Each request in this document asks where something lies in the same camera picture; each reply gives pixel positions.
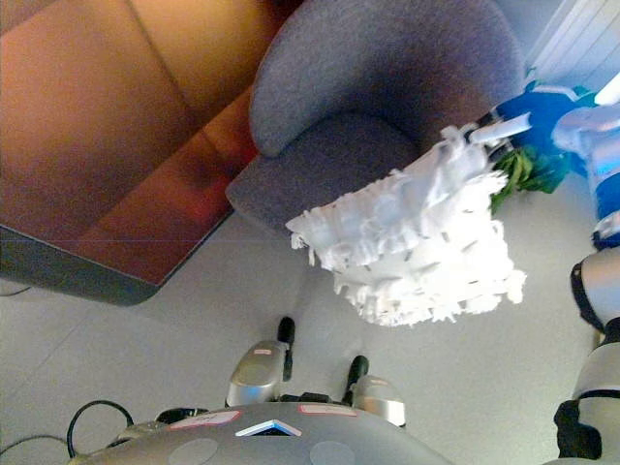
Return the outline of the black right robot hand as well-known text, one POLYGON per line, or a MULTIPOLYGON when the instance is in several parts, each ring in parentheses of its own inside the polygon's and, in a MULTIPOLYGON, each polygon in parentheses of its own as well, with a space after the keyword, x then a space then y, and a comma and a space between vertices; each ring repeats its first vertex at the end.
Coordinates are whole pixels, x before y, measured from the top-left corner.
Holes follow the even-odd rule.
POLYGON ((577 100, 571 93, 526 91, 521 95, 495 106, 479 120, 464 126, 465 138, 472 141, 472 134, 481 128, 494 124, 507 123, 509 120, 528 113, 530 128, 526 131, 504 136, 491 146, 489 143, 487 155, 493 163, 510 151, 525 146, 534 148, 553 148, 551 132, 557 121, 571 110, 577 109, 577 100))

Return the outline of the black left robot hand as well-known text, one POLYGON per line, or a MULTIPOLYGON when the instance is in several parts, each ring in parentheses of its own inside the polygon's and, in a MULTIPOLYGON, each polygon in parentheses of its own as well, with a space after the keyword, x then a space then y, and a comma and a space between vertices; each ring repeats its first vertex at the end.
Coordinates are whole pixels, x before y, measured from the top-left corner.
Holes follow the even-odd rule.
POLYGON ((189 407, 177 407, 165 410, 156 417, 156 421, 164 424, 173 424, 184 419, 197 417, 199 415, 208 413, 208 409, 203 408, 189 408, 189 407))

